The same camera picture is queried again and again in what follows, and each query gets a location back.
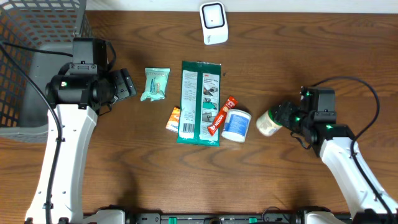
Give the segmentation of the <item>green lid Knorr jar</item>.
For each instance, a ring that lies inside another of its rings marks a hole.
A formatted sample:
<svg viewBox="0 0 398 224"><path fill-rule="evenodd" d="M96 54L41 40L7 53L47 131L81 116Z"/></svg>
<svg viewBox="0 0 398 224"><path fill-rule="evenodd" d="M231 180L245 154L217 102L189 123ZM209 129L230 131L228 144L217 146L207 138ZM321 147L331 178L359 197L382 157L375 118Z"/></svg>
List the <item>green lid Knorr jar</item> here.
<svg viewBox="0 0 398 224"><path fill-rule="evenodd" d="M264 136L270 137L275 134L282 125L276 123L273 120L271 110L267 110L263 115L261 115L256 121L256 128Z"/></svg>

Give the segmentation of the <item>teal white wipes packet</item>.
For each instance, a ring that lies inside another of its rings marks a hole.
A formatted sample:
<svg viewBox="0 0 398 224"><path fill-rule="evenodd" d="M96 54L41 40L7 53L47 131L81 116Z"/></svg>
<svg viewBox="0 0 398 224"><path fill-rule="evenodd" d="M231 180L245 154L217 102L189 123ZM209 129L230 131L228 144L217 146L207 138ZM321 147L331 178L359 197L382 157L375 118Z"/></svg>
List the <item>teal white wipes packet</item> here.
<svg viewBox="0 0 398 224"><path fill-rule="evenodd" d="M163 100L170 74L169 68L145 68L146 85L141 95L141 101L150 99L151 101Z"/></svg>

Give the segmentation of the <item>white jar blue label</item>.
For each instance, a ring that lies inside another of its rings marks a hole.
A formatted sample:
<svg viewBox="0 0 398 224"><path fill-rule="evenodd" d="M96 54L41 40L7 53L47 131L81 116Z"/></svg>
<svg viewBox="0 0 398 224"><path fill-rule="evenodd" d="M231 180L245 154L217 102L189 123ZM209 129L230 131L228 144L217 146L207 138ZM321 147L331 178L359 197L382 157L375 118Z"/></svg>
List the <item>white jar blue label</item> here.
<svg viewBox="0 0 398 224"><path fill-rule="evenodd" d="M245 111L231 109L227 112L221 136L234 142L244 142L249 129L251 115Z"/></svg>

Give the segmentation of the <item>red snack packet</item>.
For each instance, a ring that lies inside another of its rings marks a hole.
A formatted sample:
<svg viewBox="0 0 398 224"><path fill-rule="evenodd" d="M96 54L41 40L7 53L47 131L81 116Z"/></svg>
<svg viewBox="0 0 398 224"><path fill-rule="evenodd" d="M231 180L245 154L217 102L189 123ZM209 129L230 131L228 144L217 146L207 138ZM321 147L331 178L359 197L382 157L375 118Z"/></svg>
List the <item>red snack packet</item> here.
<svg viewBox="0 0 398 224"><path fill-rule="evenodd" d="M208 132L212 136L215 135L222 122L226 119L227 112L233 109L237 104L238 101L233 96L230 96L226 100L226 103L221 107L212 124L207 127Z"/></svg>

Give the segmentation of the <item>small orange box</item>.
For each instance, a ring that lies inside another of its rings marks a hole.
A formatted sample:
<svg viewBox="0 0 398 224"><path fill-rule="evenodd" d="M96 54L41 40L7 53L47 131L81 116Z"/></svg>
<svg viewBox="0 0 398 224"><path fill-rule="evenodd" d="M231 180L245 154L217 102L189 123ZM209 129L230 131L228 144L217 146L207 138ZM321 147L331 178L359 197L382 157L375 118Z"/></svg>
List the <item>small orange box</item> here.
<svg viewBox="0 0 398 224"><path fill-rule="evenodd" d="M177 133L178 126L179 126L179 120L180 120L180 108L174 107L172 114L170 115L170 118L167 121L165 128L169 131Z"/></svg>

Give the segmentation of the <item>green 3M pouch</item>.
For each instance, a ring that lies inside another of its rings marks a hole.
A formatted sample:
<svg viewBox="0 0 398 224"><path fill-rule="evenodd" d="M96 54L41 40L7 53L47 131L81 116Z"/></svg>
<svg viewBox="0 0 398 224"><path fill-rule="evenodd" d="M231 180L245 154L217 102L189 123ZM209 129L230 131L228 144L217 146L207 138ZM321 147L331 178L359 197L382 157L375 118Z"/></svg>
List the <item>green 3M pouch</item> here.
<svg viewBox="0 0 398 224"><path fill-rule="evenodd" d="M221 65L208 62L182 62L179 144L219 146L219 131L210 126L220 110Z"/></svg>

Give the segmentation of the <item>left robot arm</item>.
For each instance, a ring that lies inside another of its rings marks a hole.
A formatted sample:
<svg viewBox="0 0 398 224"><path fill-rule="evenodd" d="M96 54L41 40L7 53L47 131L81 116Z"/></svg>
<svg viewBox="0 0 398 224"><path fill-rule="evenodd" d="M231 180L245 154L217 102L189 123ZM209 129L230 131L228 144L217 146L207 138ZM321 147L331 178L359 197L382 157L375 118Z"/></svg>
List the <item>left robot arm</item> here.
<svg viewBox="0 0 398 224"><path fill-rule="evenodd" d="M136 94L127 69L92 71L75 65L46 86L48 138L26 223L83 223L82 188L91 135L102 106Z"/></svg>

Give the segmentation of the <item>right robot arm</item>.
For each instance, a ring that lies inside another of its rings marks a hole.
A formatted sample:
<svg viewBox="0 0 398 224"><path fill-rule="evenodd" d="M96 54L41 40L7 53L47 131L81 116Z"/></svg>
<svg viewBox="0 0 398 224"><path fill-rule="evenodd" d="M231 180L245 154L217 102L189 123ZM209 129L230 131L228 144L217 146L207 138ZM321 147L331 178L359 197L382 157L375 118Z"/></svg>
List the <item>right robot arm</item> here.
<svg viewBox="0 0 398 224"><path fill-rule="evenodd" d="M313 149L335 178L355 223L397 223L397 202L381 186L360 153L357 137L336 123L335 103L285 101L266 115Z"/></svg>

